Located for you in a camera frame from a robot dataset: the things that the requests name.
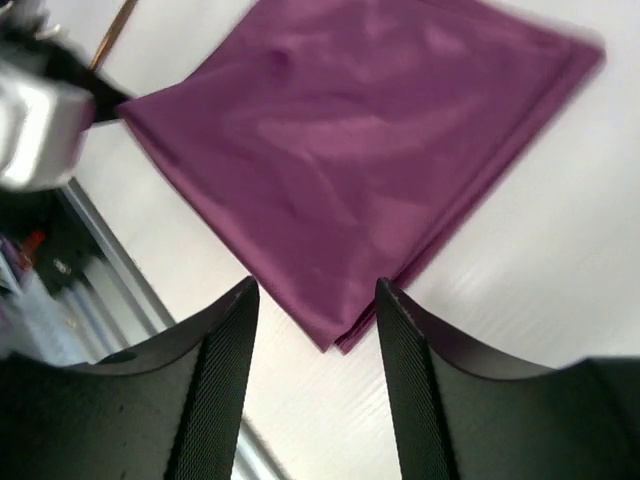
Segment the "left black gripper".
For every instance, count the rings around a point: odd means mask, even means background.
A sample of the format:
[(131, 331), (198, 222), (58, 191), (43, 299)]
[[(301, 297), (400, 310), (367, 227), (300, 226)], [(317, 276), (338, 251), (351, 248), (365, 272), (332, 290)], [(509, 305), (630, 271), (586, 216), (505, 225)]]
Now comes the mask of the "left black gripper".
[(95, 103), (95, 124), (117, 120), (118, 107), (130, 97), (58, 40), (59, 27), (49, 28), (48, 20), (49, 12), (40, 1), (3, 1), (1, 59), (36, 77), (89, 92)]

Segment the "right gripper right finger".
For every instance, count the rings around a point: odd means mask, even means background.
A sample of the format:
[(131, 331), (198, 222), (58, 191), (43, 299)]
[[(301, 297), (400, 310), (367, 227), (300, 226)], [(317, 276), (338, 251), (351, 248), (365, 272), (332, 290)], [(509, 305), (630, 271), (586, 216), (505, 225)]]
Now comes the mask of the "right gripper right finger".
[(635, 479), (639, 361), (551, 369), (423, 309), (386, 279), (375, 310), (406, 479)]

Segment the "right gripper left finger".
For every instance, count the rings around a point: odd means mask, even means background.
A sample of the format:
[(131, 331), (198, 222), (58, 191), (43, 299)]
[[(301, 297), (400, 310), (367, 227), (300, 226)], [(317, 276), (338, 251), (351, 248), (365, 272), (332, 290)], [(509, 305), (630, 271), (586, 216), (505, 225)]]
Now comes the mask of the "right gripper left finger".
[(228, 479), (256, 335), (245, 278), (210, 306), (94, 364), (1, 362), (5, 479)]

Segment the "purple cloth napkin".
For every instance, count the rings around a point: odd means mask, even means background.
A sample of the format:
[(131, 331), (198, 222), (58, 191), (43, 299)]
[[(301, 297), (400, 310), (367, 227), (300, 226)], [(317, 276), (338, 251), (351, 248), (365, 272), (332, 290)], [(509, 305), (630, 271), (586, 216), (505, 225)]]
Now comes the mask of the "purple cloth napkin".
[(481, 1), (260, 1), (120, 114), (321, 350), (414, 280), (604, 57)]

